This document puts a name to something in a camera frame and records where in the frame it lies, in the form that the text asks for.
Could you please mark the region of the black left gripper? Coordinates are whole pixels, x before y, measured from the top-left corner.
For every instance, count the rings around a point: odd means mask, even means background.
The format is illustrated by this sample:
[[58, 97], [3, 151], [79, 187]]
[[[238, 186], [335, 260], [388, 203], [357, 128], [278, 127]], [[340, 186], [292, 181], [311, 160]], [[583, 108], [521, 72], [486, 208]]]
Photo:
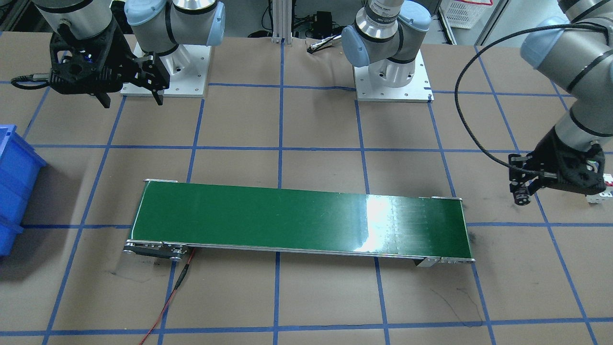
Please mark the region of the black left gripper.
[[552, 128], [525, 157], [508, 155], [510, 192], [525, 185], [530, 195], [541, 188], [551, 188], [584, 195], [606, 190], [602, 146], [595, 141], [588, 151], [576, 150], [563, 143]]

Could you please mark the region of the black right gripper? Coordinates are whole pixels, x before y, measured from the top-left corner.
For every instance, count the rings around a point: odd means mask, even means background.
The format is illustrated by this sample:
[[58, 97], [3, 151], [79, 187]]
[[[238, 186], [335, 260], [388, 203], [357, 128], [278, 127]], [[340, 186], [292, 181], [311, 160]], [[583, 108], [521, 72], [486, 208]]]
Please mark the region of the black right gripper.
[[170, 74], [153, 52], [138, 57], [131, 52], [115, 19], [101, 33], [78, 39], [76, 26], [62, 19], [50, 41], [52, 67], [50, 87], [61, 94], [94, 94], [104, 108], [110, 108], [108, 92], [131, 83], [149, 90], [157, 105], [163, 105], [163, 91], [170, 86]]

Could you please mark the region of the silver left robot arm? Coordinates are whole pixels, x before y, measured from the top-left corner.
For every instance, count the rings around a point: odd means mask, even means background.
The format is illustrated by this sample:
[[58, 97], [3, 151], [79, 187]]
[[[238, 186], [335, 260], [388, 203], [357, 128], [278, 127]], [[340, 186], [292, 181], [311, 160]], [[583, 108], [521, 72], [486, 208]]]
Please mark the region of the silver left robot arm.
[[[496, 41], [526, 35], [521, 57], [576, 99], [533, 151], [508, 155], [509, 188], [520, 206], [541, 188], [583, 195], [606, 190], [602, 146], [612, 139], [612, 2], [560, 0], [558, 6], [566, 19], [551, 17]], [[344, 27], [341, 44], [354, 67], [400, 68], [407, 84], [430, 24], [431, 14], [416, 2], [370, 0]]]

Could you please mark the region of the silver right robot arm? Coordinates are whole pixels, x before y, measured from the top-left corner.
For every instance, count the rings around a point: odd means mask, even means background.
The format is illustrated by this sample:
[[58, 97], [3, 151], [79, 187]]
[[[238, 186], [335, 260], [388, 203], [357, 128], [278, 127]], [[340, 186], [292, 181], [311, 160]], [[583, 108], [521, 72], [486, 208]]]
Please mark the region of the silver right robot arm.
[[105, 108], [110, 94], [202, 97], [211, 48], [224, 38], [226, 9], [218, 0], [125, 0], [136, 37], [132, 50], [103, 0], [36, 0], [53, 29], [51, 68], [27, 81], [60, 94], [89, 94]]

